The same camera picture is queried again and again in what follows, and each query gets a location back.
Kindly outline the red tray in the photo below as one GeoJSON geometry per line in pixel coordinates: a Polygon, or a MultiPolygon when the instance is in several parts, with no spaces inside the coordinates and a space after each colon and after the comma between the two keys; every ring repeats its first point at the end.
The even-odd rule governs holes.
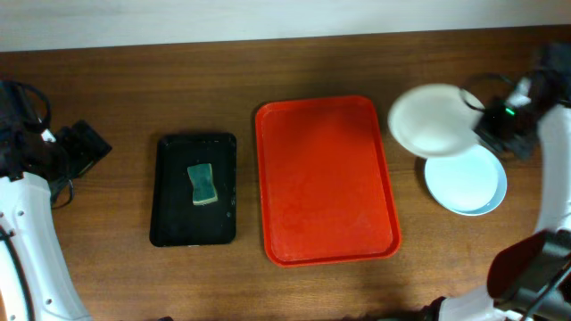
{"type": "Polygon", "coordinates": [[[294,268],[386,259],[399,250],[401,230],[370,99],[266,103],[254,124],[270,261],[294,268]]]}

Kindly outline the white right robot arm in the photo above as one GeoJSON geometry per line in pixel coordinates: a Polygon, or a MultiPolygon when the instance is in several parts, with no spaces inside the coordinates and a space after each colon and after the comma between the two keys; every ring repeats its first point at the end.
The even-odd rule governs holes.
{"type": "Polygon", "coordinates": [[[534,233],[494,258],[486,285],[440,297],[417,320],[570,318],[570,45],[550,43],[504,97],[480,110],[475,133],[519,159],[542,149],[542,201],[534,233]]]}

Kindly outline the cream plate with green mark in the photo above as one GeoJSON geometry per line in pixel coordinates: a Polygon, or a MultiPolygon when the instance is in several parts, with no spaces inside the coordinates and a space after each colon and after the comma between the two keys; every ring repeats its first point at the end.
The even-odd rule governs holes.
{"type": "Polygon", "coordinates": [[[474,127],[482,107],[475,96],[457,86],[416,86],[395,100],[387,125],[408,152],[425,159],[449,157],[478,144],[474,127]]]}

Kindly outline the black tray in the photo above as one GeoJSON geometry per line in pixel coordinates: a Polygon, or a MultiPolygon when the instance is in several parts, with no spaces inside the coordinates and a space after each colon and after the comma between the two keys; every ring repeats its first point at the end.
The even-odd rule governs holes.
{"type": "Polygon", "coordinates": [[[157,144],[149,239],[156,247],[231,243],[236,237],[236,137],[168,135],[157,144]],[[187,168],[210,163],[216,202],[195,206],[187,168]]]}

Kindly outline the light blue plate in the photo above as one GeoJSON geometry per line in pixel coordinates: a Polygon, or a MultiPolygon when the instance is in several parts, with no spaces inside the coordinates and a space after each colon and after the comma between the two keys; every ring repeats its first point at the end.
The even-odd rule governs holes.
{"type": "Polygon", "coordinates": [[[508,190],[501,162],[481,145],[455,156],[428,159],[424,177],[429,193],[441,206],[468,217],[495,210],[508,190]]]}

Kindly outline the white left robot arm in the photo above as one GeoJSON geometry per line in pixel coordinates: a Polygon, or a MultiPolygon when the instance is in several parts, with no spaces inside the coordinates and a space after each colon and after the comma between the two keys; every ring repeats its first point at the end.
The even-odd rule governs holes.
{"type": "Polygon", "coordinates": [[[52,108],[35,87],[1,83],[1,302],[7,319],[88,320],[53,221],[72,191],[111,146],[84,120],[56,133],[52,108]]]}

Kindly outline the yellow green sponge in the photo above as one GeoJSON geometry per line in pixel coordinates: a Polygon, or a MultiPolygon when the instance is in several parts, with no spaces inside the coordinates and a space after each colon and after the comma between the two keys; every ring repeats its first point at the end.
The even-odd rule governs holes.
{"type": "Polygon", "coordinates": [[[210,163],[188,167],[187,174],[193,187],[193,205],[203,206],[218,200],[218,192],[214,185],[212,165],[210,163]]]}

